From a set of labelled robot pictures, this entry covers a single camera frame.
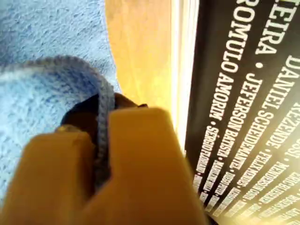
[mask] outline wooden board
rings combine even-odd
[[[112,54],[123,94],[171,109],[171,0],[107,0]]]

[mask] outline black poster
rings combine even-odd
[[[201,1],[185,149],[221,225],[300,225],[299,4]]]

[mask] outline black object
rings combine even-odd
[[[202,0],[185,149],[207,213],[300,224],[298,0]]]

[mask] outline blue towel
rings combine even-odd
[[[29,139],[97,93],[98,138],[107,147],[113,87],[119,91],[104,0],[0,1],[0,202]]]

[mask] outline blue fleece fabric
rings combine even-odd
[[[75,57],[36,61],[57,55],[90,65]],[[114,99],[104,77],[119,91],[104,0],[0,0],[0,202],[29,139],[52,132],[67,110],[97,93],[105,148]]]

